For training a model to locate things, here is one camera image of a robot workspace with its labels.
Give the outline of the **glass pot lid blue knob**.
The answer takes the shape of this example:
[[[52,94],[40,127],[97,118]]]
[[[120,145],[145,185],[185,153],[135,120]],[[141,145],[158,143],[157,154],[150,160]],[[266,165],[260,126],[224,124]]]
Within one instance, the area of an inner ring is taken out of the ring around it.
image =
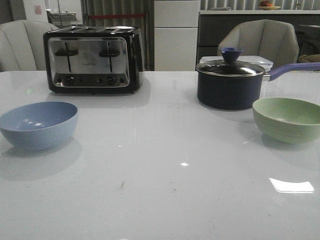
[[[222,59],[198,63],[196,71],[217,77],[255,77],[265,73],[262,66],[238,60],[243,49],[222,47],[219,51]]]

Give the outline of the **fruit plate on counter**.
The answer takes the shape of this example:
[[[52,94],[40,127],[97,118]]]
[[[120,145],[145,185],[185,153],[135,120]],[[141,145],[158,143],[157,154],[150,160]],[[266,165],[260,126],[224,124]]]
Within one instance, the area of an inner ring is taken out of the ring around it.
[[[270,3],[269,0],[262,0],[258,7],[260,10],[264,11],[278,10],[281,8],[280,6],[275,6],[273,3]]]

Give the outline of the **dark counter cabinet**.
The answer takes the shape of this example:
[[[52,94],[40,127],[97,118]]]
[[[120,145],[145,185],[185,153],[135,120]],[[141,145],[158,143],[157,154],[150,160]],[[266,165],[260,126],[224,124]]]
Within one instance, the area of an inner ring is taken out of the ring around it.
[[[197,62],[216,56],[218,46],[237,25],[256,20],[274,20],[294,26],[299,56],[320,53],[319,10],[201,10],[198,20]]]

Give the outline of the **light blue bowl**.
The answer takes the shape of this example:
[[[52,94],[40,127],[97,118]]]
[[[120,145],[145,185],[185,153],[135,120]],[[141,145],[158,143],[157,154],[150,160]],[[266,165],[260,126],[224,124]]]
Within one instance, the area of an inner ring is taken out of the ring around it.
[[[0,117],[0,132],[13,146],[31,151],[61,145],[75,131],[78,108],[68,102],[44,101],[9,110]]]

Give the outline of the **white refrigerator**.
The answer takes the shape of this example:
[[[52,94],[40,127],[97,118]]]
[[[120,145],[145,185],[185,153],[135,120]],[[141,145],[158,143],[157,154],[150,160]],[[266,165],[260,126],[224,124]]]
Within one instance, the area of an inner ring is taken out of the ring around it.
[[[154,1],[154,70],[194,71],[199,0]]]

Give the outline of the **beige chair left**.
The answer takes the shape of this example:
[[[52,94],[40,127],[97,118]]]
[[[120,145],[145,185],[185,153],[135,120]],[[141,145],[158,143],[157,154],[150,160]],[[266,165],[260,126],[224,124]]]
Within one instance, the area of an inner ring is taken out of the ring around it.
[[[58,28],[48,22],[16,20],[0,25],[0,71],[46,70],[43,35]]]

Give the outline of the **light green bowl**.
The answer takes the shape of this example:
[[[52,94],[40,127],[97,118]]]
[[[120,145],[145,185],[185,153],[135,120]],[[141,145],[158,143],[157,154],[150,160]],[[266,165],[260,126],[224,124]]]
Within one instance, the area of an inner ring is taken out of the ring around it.
[[[320,106],[305,100],[269,97],[252,104],[257,127],[267,136],[288,144],[320,138]]]

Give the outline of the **dark blue saucepan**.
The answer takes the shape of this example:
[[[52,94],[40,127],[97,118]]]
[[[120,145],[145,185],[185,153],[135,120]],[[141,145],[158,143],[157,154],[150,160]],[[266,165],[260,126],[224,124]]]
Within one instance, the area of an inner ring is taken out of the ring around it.
[[[247,77],[214,76],[198,72],[197,98],[209,107],[222,110],[245,110],[260,98],[264,78],[273,81],[290,71],[316,71],[319,62],[290,63]]]

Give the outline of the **beige chair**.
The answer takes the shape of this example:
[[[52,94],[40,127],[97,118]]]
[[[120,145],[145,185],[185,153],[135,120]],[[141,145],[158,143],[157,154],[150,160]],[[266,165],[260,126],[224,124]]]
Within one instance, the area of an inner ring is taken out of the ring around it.
[[[296,63],[300,51],[294,26],[270,19],[238,24],[220,42],[217,54],[225,47],[243,49],[243,56],[260,56],[274,68]]]
[[[48,22],[16,20],[0,25],[0,71],[46,70],[43,35],[58,28]]]

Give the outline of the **clear plastic container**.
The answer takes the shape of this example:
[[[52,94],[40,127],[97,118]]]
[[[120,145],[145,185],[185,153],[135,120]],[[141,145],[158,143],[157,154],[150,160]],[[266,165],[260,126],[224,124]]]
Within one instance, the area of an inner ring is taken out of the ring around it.
[[[199,63],[204,63],[204,62],[213,61],[213,60],[222,60],[222,59],[223,59],[222,56],[203,56],[199,60]],[[265,69],[266,72],[268,72],[273,67],[272,61],[257,55],[239,56],[237,60],[261,66]]]

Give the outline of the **black and silver toaster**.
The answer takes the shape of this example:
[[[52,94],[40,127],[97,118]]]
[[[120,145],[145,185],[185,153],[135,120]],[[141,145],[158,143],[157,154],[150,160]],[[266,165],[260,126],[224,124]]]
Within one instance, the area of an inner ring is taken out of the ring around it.
[[[129,94],[143,83],[136,26],[71,26],[43,35],[48,88],[59,94]]]

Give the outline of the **beige chair right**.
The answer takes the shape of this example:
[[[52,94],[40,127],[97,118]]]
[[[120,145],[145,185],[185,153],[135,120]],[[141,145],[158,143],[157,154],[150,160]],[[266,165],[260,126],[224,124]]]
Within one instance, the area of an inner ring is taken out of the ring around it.
[[[270,19],[238,24],[220,42],[217,54],[225,47],[243,49],[243,56],[260,56],[274,68],[296,63],[300,51],[294,26]]]

